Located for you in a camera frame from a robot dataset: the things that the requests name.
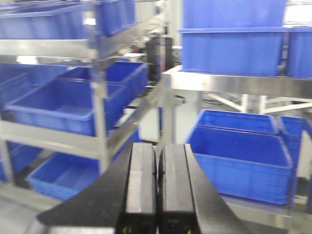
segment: steel shelf frame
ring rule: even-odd
[[[14,183],[10,155],[6,141],[14,141],[58,152],[75,154],[100,160],[101,172],[109,166],[112,156],[131,135],[143,115],[158,103],[162,90],[160,82],[142,101],[130,118],[106,136],[103,99],[107,97],[106,77],[103,69],[143,41],[154,35],[162,35],[164,13],[155,15],[146,22],[126,29],[114,36],[104,37],[95,30],[94,0],[85,0],[84,25],[89,32],[88,39],[1,39],[0,61],[7,56],[34,56],[49,58],[49,62],[83,61],[92,70],[93,107],[95,110],[96,136],[84,136],[57,130],[0,120],[0,143],[4,170],[9,182]]]
[[[225,76],[204,73],[188,73],[176,66],[162,73],[164,90],[169,97],[173,90],[190,90],[211,93],[250,94],[271,97],[312,99],[312,80],[289,77]],[[168,102],[163,110],[166,140],[175,142],[175,106]],[[223,197],[241,219],[288,230],[292,209],[246,199]]]

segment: stacked blue bin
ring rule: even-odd
[[[104,100],[107,131],[123,115],[123,95],[124,87],[108,85],[108,97]],[[91,87],[87,80],[54,80],[5,107],[19,123],[95,136]]]
[[[312,78],[312,27],[294,27],[289,32],[286,71],[294,78]]]
[[[305,120],[297,117],[280,116],[278,118],[278,126],[280,135],[283,138],[293,161],[292,191],[290,195],[290,203],[293,205],[293,198],[297,191],[297,168],[299,164]]]
[[[147,84],[147,63],[115,62],[105,69],[108,84],[121,85],[125,88],[124,107],[145,90]],[[59,78],[91,79],[91,69],[77,67],[59,75]]]
[[[202,110],[186,143],[220,193],[287,204],[294,166],[280,136],[272,116]]]
[[[184,0],[183,70],[276,76],[285,5],[285,0]]]
[[[97,30],[114,35],[136,23],[133,0],[99,0],[94,3]],[[86,39],[85,3],[52,0],[13,3],[0,8],[0,39]]]

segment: plastic bin rim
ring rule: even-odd
[[[91,118],[93,118],[93,109],[90,109],[90,111],[85,114],[85,115],[75,115],[75,114],[67,114],[67,113],[58,113],[56,111],[50,111],[50,110],[43,110],[43,109],[38,109],[38,108],[33,108],[33,107],[24,107],[24,106],[19,106],[16,103],[19,102],[20,100],[32,95],[33,93],[37,92],[40,89],[45,88],[46,85],[41,86],[39,88],[35,88],[32,91],[28,92],[27,94],[5,104],[4,108],[5,110],[12,110],[12,111],[23,111],[26,113],[32,113],[32,114],[42,114],[42,115],[50,115],[53,117],[61,117],[61,118],[66,118],[66,119],[72,119],[72,120],[82,120],[82,121],[86,121],[86,120],[90,120]]]
[[[100,1],[96,1],[95,5],[102,5],[103,3],[106,4],[106,3],[113,3],[113,2],[118,2],[118,1],[121,1],[121,0],[100,0]]]
[[[254,162],[254,161],[247,161],[247,160],[242,160],[242,159],[233,159],[233,158],[228,158],[228,157],[222,157],[222,156],[215,156],[215,155],[206,155],[206,154],[200,154],[200,153],[195,153],[194,155],[199,155],[203,157],[213,157],[213,158],[218,158],[218,159],[224,159],[227,161],[233,161],[233,162],[252,162],[253,164],[256,165],[263,165],[265,167],[271,167],[271,168],[283,168],[283,169],[292,169],[293,168],[293,163],[292,161],[286,160],[286,163],[288,164],[287,166],[278,166],[278,165],[273,165],[269,163],[260,163],[260,162]]]
[[[115,82],[115,81],[108,81],[109,84],[116,84],[116,83],[123,83],[126,80],[131,79],[132,77],[136,76],[138,73],[140,73],[143,69],[147,68],[149,63],[146,62],[115,62],[111,66],[117,66],[117,64],[124,63],[124,64],[140,64],[139,67],[136,68],[135,71],[131,72],[129,75],[127,75],[121,82]]]
[[[312,32],[312,27],[293,27],[293,28],[289,28],[290,32]]]
[[[72,4],[72,5],[67,5],[64,7],[60,7],[58,9],[54,9],[51,11],[40,11],[40,8],[38,8],[38,11],[34,12],[9,12],[5,14],[0,14],[0,19],[8,19],[8,18],[23,18],[23,17],[42,17],[42,16],[56,16],[62,13],[66,12],[72,12],[73,8],[81,9],[82,10],[82,5],[81,4]]]
[[[255,27],[255,28],[182,28],[179,33],[259,33],[287,32],[286,27]]]
[[[221,127],[221,126],[214,126],[214,125],[207,125],[207,124],[200,124],[200,123],[198,123],[206,112],[213,112],[212,115],[218,115],[218,113],[220,113],[220,112],[225,112],[227,114],[235,113],[235,114],[238,115],[238,116],[236,116],[237,118],[244,118],[243,115],[247,115],[249,117],[254,117],[252,119],[256,119],[255,116],[267,117],[267,119],[271,120],[273,132],[268,133],[268,132],[261,132],[261,131],[249,130],[249,129],[242,129],[242,130],[244,130],[244,132],[248,132],[248,133],[251,132],[251,133],[259,133],[259,134],[262,134],[262,133],[264,133],[264,134],[277,134],[278,133],[277,123],[276,123],[275,118],[273,116],[261,115],[261,114],[251,114],[251,113],[238,113],[238,112],[231,112],[231,111],[218,111],[218,110],[203,109],[203,110],[200,111],[200,113],[198,115],[198,118],[195,121],[195,125],[197,125],[197,126],[206,126],[206,127],[211,127],[211,128],[221,128],[221,129],[233,130],[233,131],[238,130],[238,128]]]
[[[201,129],[209,129],[209,127],[207,126],[203,126],[203,125],[200,125],[200,126],[195,126],[191,132],[186,136],[186,139],[184,141],[184,144],[190,144],[190,139],[192,138],[194,132],[196,129],[198,128],[201,128]],[[236,132],[236,133],[240,133],[240,134],[249,134],[249,135],[261,135],[261,136],[267,136],[267,137],[270,137],[270,138],[276,138],[280,144],[281,144],[281,147],[282,147],[282,151],[284,152],[284,155],[285,155],[285,158],[287,160],[287,163],[289,164],[290,167],[293,167],[293,160],[288,152],[288,149],[286,147],[286,145],[284,144],[284,141],[281,139],[280,136],[276,136],[276,135],[269,135],[269,134],[262,134],[262,133],[255,133],[255,132],[240,132],[240,131],[237,131],[235,129],[216,129],[216,128],[210,128],[210,129],[214,129],[214,130],[218,130],[218,131],[222,131],[222,132]]]

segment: stainless steel shelf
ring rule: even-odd
[[[223,196],[223,199],[242,220],[281,229],[290,228],[292,211],[286,207],[238,197]]]
[[[133,133],[144,115],[154,107],[162,90],[160,82],[145,98],[140,106],[110,137],[108,137],[108,156],[112,158]],[[100,138],[67,133],[52,129],[13,123],[0,120],[2,140],[32,145],[56,152],[100,159]]]
[[[67,154],[97,158],[97,139],[52,129],[34,127],[2,120],[0,135],[3,140],[32,145]]]
[[[0,183],[0,197],[40,212],[49,210],[61,203],[60,200],[38,194],[34,191],[2,183]]]
[[[90,61],[92,59],[105,59],[118,54],[125,47],[138,45],[143,37],[160,27],[162,24],[161,17],[161,14],[156,15],[149,21],[139,23],[114,36],[98,36],[99,52],[93,49],[95,45],[91,45],[87,39],[1,39],[0,55],[89,59]]]
[[[312,99],[312,79],[188,73],[182,72],[181,68],[181,66],[177,66],[162,74],[168,88]]]

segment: blue plastic bin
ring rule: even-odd
[[[133,0],[126,0],[126,14],[128,27],[135,25],[137,23],[136,6]]]
[[[286,71],[294,78],[312,78],[312,27],[290,29]]]
[[[98,160],[56,153],[35,169],[26,181],[38,193],[68,200],[98,176]]]
[[[67,66],[58,65],[26,65],[18,63],[1,63],[2,71],[27,72],[32,87],[45,85],[67,70]]]
[[[125,87],[124,106],[145,90],[148,64],[141,62],[115,62],[106,68],[106,80],[109,84]],[[90,68],[77,67],[59,75],[59,78],[91,79]]]
[[[220,193],[287,203],[293,164],[280,137],[194,127],[186,143]]]
[[[183,0],[183,28],[280,27],[286,0]]]
[[[137,127],[134,130],[134,132],[131,134],[131,136],[126,141],[126,143],[124,143],[124,145],[120,148],[120,150],[114,155],[114,157],[112,158],[112,162],[114,162],[119,157],[119,155],[124,150],[124,148],[127,146],[127,144],[133,143],[133,142],[142,142],[142,140],[140,139],[140,135],[139,135],[139,127]]]
[[[147,67],[148,64],[143,62],[115,62],[106,68],[108,82],[126,87],[128,93],[126,105],[145,90]]]
[[[278,117],[278,125],[280,128],[280,134],[283,138],[289,154],[293,161],[293,175],[292,175],[292,191],[290,197],[290,204],[293,205],[293,198],[297,192],[298,177],[297,177],[297,167],[299,164],[300,148],[302,133],[305,128],[305,120],[297,117]]]
[[[123,115],[124,88],[108,85],[106,130]],[[94,136],[94,112],[88,81],[55,80],[6,105],[16,122]]]
[[[128,28],[125,0],[99,0],[96,3],[98,30],[105,36]]]
[[[285,141],[295,168],[297,168],[299,162],[301,139],[304,128],[303,121],[302,118],[297,117],[278,117],[281,136]]]
[[[277,135],[278,128],[273,116],[237,113],[229,111],[201,110],[196,126],[228,129],[240,132]]]
[[[25,72],[0,70],[0,111],[4,106],[31,91],[30,77]]]
[[[180,29],[187,72],[276,76],[285,28]]]
[[[32,161],[37,158],[40,151],[40,148],[28,145],[20,145],[19,147],[11,151],[13,172],[18,173],[25,167],[27,167]]]
[[[0,14],[0,39],[85,39],[83,4],[18,8]]]

